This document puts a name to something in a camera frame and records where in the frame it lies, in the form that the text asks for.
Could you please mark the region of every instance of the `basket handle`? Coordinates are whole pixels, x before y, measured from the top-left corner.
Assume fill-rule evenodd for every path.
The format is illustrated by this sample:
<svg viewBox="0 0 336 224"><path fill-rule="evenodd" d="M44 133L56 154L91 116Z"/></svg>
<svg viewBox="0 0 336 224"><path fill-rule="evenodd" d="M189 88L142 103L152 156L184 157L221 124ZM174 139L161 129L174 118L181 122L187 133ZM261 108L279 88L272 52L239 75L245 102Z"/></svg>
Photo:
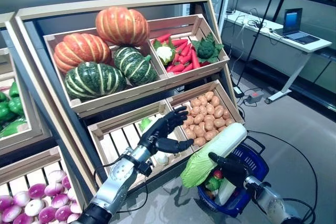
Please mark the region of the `basket handle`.
<svg viewBox="0 0 336 224"><path fill-rule="evenodd" d="M253 138L253 137L251 137L251 136L246 136L246 138L245 138L245 140L246 139L250 139L252 142L254 142L254 143L256 143L257 145L259 145L259 147L261 148L261 150L259 151L259 152L257 152L258 154L259 154L259 156L260 156L260 154L261 153L263 153L263 151L265 150L265 146L262 144L262 143L260 143L258 140L256 140L255 138Z"/></svg>

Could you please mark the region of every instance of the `pumpkin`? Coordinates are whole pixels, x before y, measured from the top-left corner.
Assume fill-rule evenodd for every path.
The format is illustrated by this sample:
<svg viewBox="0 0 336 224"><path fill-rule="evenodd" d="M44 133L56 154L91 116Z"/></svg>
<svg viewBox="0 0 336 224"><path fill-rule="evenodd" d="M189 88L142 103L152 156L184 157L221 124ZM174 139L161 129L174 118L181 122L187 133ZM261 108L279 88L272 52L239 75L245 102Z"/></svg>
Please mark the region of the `pumpkin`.
<svg viewBox="0 0 336 224"><path fill-rule="evenodd" d="M67 72L65 87L72 99L85 101L124 90L126 78L110 65L84 62Z"/></svg>
<svg viewBox="0 0 336 224"><path fill-rule="evenodd" d="M140 46L149 38L147 20L137 10L110 7L96 17L99 36L118 46Z"/></svg>
<svg viewBox="0 0 336 224"><path fill-rule="evenodd" d="M82 62L108 63L111 52L106 43L92 34L70 34L55 47L54 60L58 69L66 73Z"/></svg>
<svg viewBox="0 0 336 224"><path fill-rule="evenodd" d="M136 86L156 81L157 73L149 63L151 57L143 57L133 47L121 47L113 54L115 66Z"/></svg>

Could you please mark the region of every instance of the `robotic hand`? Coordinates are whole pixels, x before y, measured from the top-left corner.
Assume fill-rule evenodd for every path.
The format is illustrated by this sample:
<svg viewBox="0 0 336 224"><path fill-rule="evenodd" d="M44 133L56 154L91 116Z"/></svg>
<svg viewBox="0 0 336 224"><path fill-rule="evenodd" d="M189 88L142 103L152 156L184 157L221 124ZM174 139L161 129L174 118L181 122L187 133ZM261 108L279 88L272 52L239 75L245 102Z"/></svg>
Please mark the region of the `robotic hand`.
<svg viewBox="0 0 336 224"><path fill-rule="evenodd" d="M157 120L146 131L138 146L127 148L111 166L108 179L102 184L89 206L74 224L107 224L124 202L127 191L138 173L149 176L152 163L148 159L157 151L178 153L188 149L194 140L178 142L167 138L175 127L187 119L186 106L182 106Z"/></svg>
<svg viewBox="0 0 336 224"><path fill-rule="evenodd" d="M244 187L247 190L252 201L272 224L302 223L299 217L286 212L283 199L271 189L271 184L259 181L247 166L232 159L218 156L213 152L209 153L209 157L222 168L223 176L227 180L236 187Z"/></svg>

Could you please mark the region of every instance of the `orange pumpkin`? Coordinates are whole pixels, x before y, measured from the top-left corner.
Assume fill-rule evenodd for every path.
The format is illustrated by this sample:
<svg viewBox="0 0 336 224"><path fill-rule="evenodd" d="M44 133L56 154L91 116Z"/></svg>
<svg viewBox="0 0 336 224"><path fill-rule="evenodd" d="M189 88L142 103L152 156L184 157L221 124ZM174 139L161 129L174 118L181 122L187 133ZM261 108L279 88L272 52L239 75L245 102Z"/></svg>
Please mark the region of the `orange pumpkin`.
<svg viewBox="0 0 336 224"><path fill-rule="evenodd" d="M55 47L54 60L58 69L66 73L82 62L108 63L111 51L106 43L92 34L70 34Z"/></svg>
<svg viewBox="0 0 336 224"><path fill-rule="evenodd" d="M140 46L149 38L147 20L137 10L110 7L96 17L99 36L115 45Z"/></svg>

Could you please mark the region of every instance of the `laptop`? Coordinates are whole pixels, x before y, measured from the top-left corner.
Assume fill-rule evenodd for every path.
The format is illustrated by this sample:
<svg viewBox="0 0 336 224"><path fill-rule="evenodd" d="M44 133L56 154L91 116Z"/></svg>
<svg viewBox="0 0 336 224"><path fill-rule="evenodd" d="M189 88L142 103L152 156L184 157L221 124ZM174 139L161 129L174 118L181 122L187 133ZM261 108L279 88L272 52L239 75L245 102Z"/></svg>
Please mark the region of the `laptop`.
<svg viewBox="0 0 336 224"><path fill-rule="evenodd" d="M291 39L304 45L318 41L319 38L300 31L301 17L302 8L285 10L284 27L280 31L277 31L277 33L283 35L286 39Z"/></svg>

